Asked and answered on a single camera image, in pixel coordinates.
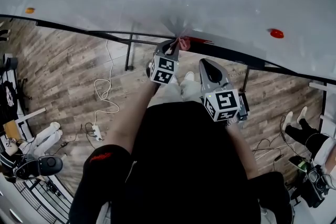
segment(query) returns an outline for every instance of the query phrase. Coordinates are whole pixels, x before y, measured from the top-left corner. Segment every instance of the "red object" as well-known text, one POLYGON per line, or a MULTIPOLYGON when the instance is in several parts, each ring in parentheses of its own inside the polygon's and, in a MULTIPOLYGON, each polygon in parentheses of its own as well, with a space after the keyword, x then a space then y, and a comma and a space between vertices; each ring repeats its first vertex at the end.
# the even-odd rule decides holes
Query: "red object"
POLYGON ((102 159, 106 159, 108 157, 111 157, 113 153, 112 152, 106 152, 105 154, 100 154, 98 156, 92 157, 90 162, 94 161, 94 160, 99 160, 101 161, 102 159))
POLYGON ((275 38, 284 38, 284 32, 278 29, 269 29, 268 31, 270 32, 271 36, 275 38))
POLYGON ((210 40, 206 40, 206 39, 201 39, 201 38, 196 38, 196 37, 186 37, 186 38, 190 39, 191 41, 198 42, 198 43, 209 43, 209 44, 213 44, 212 41, 210 41, 210 40))

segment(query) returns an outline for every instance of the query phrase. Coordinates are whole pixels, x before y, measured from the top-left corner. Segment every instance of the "white box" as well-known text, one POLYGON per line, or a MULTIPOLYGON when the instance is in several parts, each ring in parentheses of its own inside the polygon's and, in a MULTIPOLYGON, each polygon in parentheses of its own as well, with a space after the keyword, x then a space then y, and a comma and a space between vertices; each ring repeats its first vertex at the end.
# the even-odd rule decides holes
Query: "white box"
POLYGON ((151 81, 168 84, 176 74, 179 63, 158 55, 154 55, 151 65, 151 81))
POLYGON ((226 121, 240 110, 238 90, 209 92, 204 95, 203 104, 214 121, 226 121))

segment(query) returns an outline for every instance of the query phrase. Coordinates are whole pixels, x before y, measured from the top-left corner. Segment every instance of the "gray pants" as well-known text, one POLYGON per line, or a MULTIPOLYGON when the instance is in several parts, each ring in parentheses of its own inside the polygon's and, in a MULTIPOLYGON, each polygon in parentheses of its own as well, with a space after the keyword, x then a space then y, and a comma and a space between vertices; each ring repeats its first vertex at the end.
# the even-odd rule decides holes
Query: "gray pants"
POLYGON ((163 103, 187 101, 202 103, 200 99, 201 96, 201 84, 196 81, 185 79, 180 85, 177 83, 169 83, 166 86, 160 86, 148 107, 163 103))

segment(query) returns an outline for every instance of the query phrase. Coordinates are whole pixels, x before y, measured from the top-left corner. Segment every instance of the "floor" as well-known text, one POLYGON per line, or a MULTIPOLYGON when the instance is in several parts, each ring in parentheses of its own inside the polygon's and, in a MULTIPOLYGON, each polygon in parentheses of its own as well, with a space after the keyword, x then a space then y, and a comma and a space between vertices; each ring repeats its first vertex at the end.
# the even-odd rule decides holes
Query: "floor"
MULTIPOLYGON (((102 142, 87 138, 81 131, 81 125, 93 123, 96 110, 116 110, 116 107, 99 100, 93 85, 96 79, 109 79, 111 61, 106 51, 106 40, 37 27, 33 22, 24 20, 4 20, 4 28, 12 29, 12 33, 10 41, 0 45, 0 53, 13 53, 18 58, 17 76, 19 79, 28 79, 25 93, 32 97, 28 103, 30 111, 43 107, 47 110, 29 120, 33 132, 37 134, 50 122, 57 121, 64 132, 60 143, 73 141, 60 149, 57 155, 64 157, 66 154, 64 168, 59 177, 70 192, 75 193, 84 161, 92 153, 93 147, 102 145, 102 142)), ((130 63, 134 66, 133 71, 124 71, 127 45, 109 42, 108 48, 114 64, 109 100, 123 109, 127 99, 136 94, 139 86, 146 80, 144 67, 152 59, 154 47, 140 44, 132 46, 130 63)), ((198 61, 203 57, 182 52, 177 78, 182 81, 188 71, 194 71, 196 79, 199 80, 198 61)), ((223 59, 211 59, 225 66, 236 88, 242 87, 246 66, 223 59)), ((278 137, 281 117, 292 110, 296 118, 305 105, 309 107, 308 122, 318 128, 322 92, 308 87, 309 82, 307 79, 282 74, 250 72, 246 92, 250 116, 242 123, 242 133, 252 149, 256 148, 263 138, 272 140, 277 137, 271 147, 283 145, 283 140, 278 137)), ((106 89, 107 83, 97 82, 97 90, 100 93, 106 89)), ((97 124, 103 136, 113 124, 113 116, 98 112, 97 124)), ((288 143, 293 143, 292 139, 286 137, 288 143)), ((60 143, 50 150, 51 154, 59 149, 60 143)), ((293 145, 297 153, 305 152, 302 145, 293 145)), ((267 141, 263 141, 259 146, 265 147, 269 147, 267 141)), ((285 180, 291 182, 296 170, 288 163, 288 158, 293 155, 293 151, 288 146, 282 146, 280 149, 285 156, 275 163, 274 159, 279 155, 278 150, 264 156, 267 151, 257 151, 256 157, 260 157, 257 161, 258 166, 261 173, 274 169, 280 171, 285 180)))

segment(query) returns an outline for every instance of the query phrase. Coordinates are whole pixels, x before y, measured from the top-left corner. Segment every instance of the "sneaker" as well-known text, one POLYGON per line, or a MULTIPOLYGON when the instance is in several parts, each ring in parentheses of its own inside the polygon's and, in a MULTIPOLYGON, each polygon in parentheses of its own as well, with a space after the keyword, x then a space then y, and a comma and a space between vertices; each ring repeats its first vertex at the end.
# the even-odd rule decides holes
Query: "sneaker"
POLYGON ((169 83, 178 84, 176 76, 173 75, 172 80, 169 83))
POLYGON ((306 106, 301 110, 300 115, 299 115, 298 118, 296 119, 296 123, 297 123, 297 124, 300 124, 300 121, 301 121, 302 119, 305 119, 305 118, 306 118, 306 112, 307 112, 307 110, 308 110, 308 107, 306 107, 306 106))
POLYGON ((60 137, 63 135, 63 131, 58 129, 55 134, 59 135, 60 137))
POLYGON ((58 122, 51 122, 50 126, 53 127, 55 131, 57 131, 61 127, 58 122))
POLYGON ((195 80, 194 72, 189 71, 187 74, 185 74, 184 79, 194 81, 195 80))
POLYGON ((293 118, 293 112, 290 111, 290 112, 287 114, 287 116, 286 116, 286 118, 285 118, 285 121, 284 121, 284 123, 283 123, 283 125, 282 125, 282 130, 283 130, 283 131, 286 130, 287 125, 290 125, 290 123, 292 122, 292 118, 293 118))

